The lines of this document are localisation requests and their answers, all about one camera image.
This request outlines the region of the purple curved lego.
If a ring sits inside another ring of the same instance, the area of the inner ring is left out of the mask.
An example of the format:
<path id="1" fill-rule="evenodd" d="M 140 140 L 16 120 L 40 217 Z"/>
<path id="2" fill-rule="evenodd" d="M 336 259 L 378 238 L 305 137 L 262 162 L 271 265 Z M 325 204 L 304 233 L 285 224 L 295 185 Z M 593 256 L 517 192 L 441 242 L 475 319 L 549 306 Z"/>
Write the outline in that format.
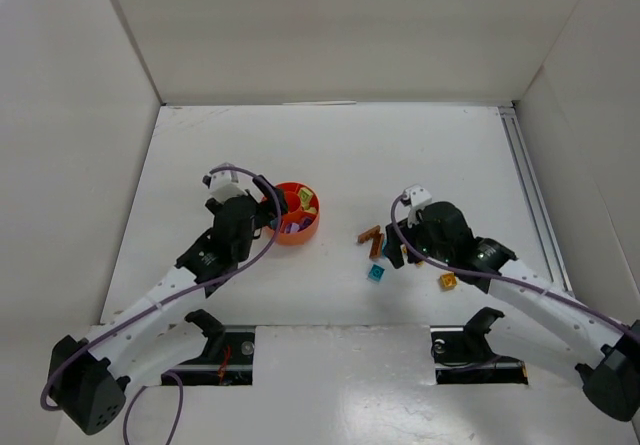
<path id="1" fill-rule="evenodd" d="M 284 234 L 296 234 L 300 231 L 304 230 L 307 227 L 305 221 L 301 222 L 290 222 L 284 226 Z"/>

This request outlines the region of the purple small lego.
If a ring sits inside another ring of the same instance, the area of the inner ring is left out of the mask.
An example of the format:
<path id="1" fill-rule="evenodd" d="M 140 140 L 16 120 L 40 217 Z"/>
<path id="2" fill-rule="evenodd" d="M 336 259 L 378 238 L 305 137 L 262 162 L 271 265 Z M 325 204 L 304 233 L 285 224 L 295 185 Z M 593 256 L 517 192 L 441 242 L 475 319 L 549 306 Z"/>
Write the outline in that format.
<path id="1" fill-rule="evenodd" d="M 314 222 L 314 218 L 312 217 L 304 217 L 300 222 L 300 229 L 305 229 L 309 227 Z"/>

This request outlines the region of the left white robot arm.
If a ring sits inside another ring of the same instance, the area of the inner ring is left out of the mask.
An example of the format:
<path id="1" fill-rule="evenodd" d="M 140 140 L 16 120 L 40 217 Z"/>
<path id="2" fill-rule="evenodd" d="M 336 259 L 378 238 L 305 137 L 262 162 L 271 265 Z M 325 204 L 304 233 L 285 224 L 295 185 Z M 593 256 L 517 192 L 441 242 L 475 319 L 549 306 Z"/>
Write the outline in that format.
<path id="1" fill-rule="evenodd" d="M 109 426 L 128 403 L 163 375 L 199 355 L 215 356 L 225 327 L 203 308 L 226 282 L 260 260 L 251 253 L 263 228 L 276 230 L 288 211 L 285 192 L 252 174 L 256 199 L 238 185 L 241 170 L 219 166 L 203 178 L 212 225 L 145 295 L 109 322 L 51 351 L 40 405 L 61 411 L 83 433 Z"/>

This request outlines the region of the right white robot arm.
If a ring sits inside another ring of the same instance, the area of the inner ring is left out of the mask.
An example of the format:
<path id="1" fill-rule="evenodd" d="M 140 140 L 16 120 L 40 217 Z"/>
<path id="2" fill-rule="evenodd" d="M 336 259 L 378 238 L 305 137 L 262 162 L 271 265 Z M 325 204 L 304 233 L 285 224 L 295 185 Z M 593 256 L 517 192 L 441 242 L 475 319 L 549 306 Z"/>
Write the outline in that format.
<path id="1" fill-rule="evenodd" d="M 625 324 L 557 290 L 500 242 L 477 236 L 464 214 L 421 187 L 396 197 L 406 218 L 390 219 L 384 256 L 394 268 L 424 262 L 535 322 L 527 332 L 505 312 L 485 307 L 463 327 L 479 362 L 521 359 L 579 388 L 608 417 L 629 422 L 639 411 L 639 325 Z"/>

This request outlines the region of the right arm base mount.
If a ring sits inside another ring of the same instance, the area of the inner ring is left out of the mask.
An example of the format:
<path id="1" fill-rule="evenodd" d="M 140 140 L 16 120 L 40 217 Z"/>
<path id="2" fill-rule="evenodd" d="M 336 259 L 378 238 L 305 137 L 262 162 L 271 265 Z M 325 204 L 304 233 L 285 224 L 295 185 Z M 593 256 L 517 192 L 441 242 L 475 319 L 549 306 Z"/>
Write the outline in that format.
<path id="1" fill-rule="evenodd" d="M 486 340 L 503 317 L 503 312 L 484 307 L 464 325 L 430 329 L 437 385 L 529 384 L 524 363 L 494 353 Z"/>

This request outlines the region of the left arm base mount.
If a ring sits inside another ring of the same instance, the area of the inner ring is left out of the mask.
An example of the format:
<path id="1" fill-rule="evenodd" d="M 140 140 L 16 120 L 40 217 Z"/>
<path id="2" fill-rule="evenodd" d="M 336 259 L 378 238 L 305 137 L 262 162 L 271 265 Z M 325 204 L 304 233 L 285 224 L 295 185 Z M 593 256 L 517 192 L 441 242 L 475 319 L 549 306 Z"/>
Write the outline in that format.
<path id="1" fill-rule="evenodd" d="M 183 385 L 230 387 L 253 383 L 255 327 L 227 327 L 202 309 L 189 313 L 186 322 L 198 328 L 198 337 L 205 342 L 194 358 L 171 369 Z"/>

